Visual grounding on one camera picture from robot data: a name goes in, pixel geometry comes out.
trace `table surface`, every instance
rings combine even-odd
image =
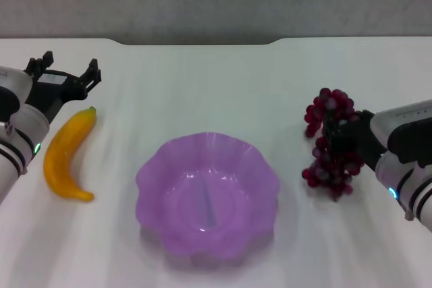
[[[319,89],[341,88],[370,111],[430,99],[432,38],[224,47],[0,40],[0,63],[23,69],[47,50],[53,69],[76,75],[97,58],[103,81],[87,100],[64,106],[0,206],[0,287],[430,287],[432,234],[404,220],[371,170],[337,203],[305,187],[300,173],[313,159],[304,110]],[[45,184],[45,149],[91,105],[99,119],[72,173],[96,200],[62,200]],[[273,236],[237,262],[167,256],[135,219],[139,168],[167,140],[196,132],[250,142],[281,179]]]

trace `grape bunch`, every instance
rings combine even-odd
[[[315,97],[313,105],[306,108],[304,120],[308,126],[304,134],[307,138],[315,136],[326,116],[339,125],[359,120],[354,110],[354,101],[345,92],[323,88],[319,96]],[[309,187],[328,188],[335,201],[342,194],[352,193],[352,176],[358,175],[360,168],[365,165],[355,152],[335,154],[331,151],[327,139],[320,137],[315,141],[312,155],[316,160],[302,172],[302,177]]]

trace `plastic bowl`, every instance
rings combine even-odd
[[[239,256],[273,230],[279,179],[252,145],[218,133],[168,141],[139,170],[136,218],[172,254]]]

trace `blue indicator light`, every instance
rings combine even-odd
[[[36,146],[34,147],[34,153],[36,154],[37,152],[39,152],[40,149],[41,149],[41,143],[36,144]]]
[[[393,198],[394,198],[394,199],[398,199],[398,195],[397,195],[397,193],[394,191],[393,188],[389,188],[389,192],[393,195]]]

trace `toy banana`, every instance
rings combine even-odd
[[[70,163],[75,151],[89,135],[96,121],[96,109],[90,107],[77,112],[55,134],[43,163],[48,186],[58,196],[90,202],[95,198],[91,192],[81,190],[70,175]]]

